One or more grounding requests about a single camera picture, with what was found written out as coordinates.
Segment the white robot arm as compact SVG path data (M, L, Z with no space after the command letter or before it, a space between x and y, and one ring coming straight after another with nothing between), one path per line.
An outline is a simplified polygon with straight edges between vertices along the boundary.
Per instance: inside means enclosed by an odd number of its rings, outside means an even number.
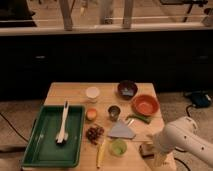
M213 144L196 135L197 129L197 123L191 117L180 117L153 135L153 146L161 154L182 148L213 167Z

